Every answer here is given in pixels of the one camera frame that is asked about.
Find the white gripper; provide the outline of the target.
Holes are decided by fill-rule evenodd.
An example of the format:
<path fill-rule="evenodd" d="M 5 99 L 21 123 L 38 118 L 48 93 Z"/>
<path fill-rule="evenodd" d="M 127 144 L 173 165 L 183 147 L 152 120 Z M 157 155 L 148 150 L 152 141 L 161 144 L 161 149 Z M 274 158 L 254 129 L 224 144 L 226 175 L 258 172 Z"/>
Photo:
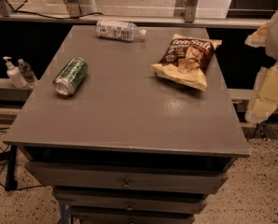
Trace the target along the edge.
<path fill-rule="evenodd" d="M 278 10 L 270 22 L 267 21 L 249 35 L 244 44 L 253 48 L 265 46 L 266 54 L 277 60 L 271 68 L 260 68 L 245 112 L 244 117 L 248 122 L 261 123 L 278 107 Z"/>

